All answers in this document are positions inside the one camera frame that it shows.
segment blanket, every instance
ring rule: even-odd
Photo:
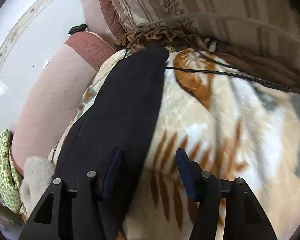
[[[4,129],[0,135],[0,193],[4,204],[11,211],[26,214],[19,193],[21,180],[11,157],[10,131]]]
[[[54,164],[69,129],[92,106],[124,54],[125,50],[117,52],[101,66],[73,122],[49,155]],[[170,53],[167,66],[240,73],[192,49]],[[198,203],[187,197],[180,179],[178,148],[218,178],[244,178],[278,239],[289,239],[295,232],[300,224],[299,95],[225,75],[166,70],[156,129],[120,238],[189,238]],[[223,237],[225,206],[221,201],[216,239]]]

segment fabric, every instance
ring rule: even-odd
[[[20,174],[29,157],[48,157],[73,120],[81,95],[95,73],[66,44],[49,61],[32,87],[16,125],[11,152]]]
[[[300,72],[300,16],[289,0],[112,0],[125,31],[183,26]]]
[[[10,146],[10,131],[5,129],[0,135],[0,193],[11,211],[26,213],[19,194],[22,178],[13,164]]]
[[[154,44],[171,46],[175,51],[181,51],[190,46],[208,51],[208,44],[204,42],[205,38],[184,28],[159,27],[147,31],[127,32],[116,42],[116,45],[128,47],[131,53]],[[300,94],[300,72],[297,69],[288,68],[273,59],[254,54],[237,46],[228,45],[222,41],[218,41],[214,55],[226,60],[233,68],[253,77],[289,86]]]
[[[123,152],[113,190],[99,203],[108,240],[121,229],[138,184],[160,110],[168,56],[166,49],[154,46],[118,62],[92,107],[69,130],[60,152],[54,178],[61,178],[69,190],[77,189],[89,171],[103,179],[113,148]]]
[[[54,163],[69,128],[92,107],[124,52],[100,68],[84,94],[87,98],[93,91],[92,96],[79,105],[74,121],[50,153]],[[240,73],[207,62],[191,49],[170,53],[166,64]],[[300,224],[299,95],[223,75],[166,70],[151,146],[123,223],[126,239],[189,239],[198,205],[187,197],[176,168],[179,147],[219,178],[244,178],[278,239],[289,239],[295,232]],[[217,240],[223,236],[225,202],[220,206]]]
[[[30,157],[24,165],[24,178],[20,186],[20,197],[27,218],[51,183],[55,166],[46,158]]]
[[[98,35],[89,32],[77,32],[66,41],[95,71],[114,54],[111,48]]]
[[[111,0],[84,0],[84,18],[89,31],[96,33],[114,47],[125,33],[114,11]]]

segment dark navy cloth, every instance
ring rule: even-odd
[[[93,106],[70,129],[58,158],[54,178],[75,189],[77,178],[88,171],[105,176],[114,147],[123,151],[114,189],[99,204],[108,240],[114,240],[122,227],[143,169],[161,106],[168,56],[166,49],[155,46],[120,60]]]

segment black clip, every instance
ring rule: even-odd
[[[121,165],[122,152],[112,150],[114,159],[98,183],[96,171],[77,178],[77,187],[68,190],[61,178],[55,178],[31,213],[19,240],[106,240],[98,202],[111,193]]]
[[[77,33],[77,32],[84,32],[88,28],[88,25],[85,23],[81,24],[80,26],[74,26],[69,30],[70,35]]]
[[[190,161],[184,149],[176,151],[176,162],[188,196],[200,202],[190,240],[215,239],[221,198],[226,198],[223,240],[277,240],[266,213],[244,179],[217,179]]]

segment white floor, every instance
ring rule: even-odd
[[[83,0],[36,1],[7,0],[0,9],[0,132],[14,131],[42,68],[84,23]]]

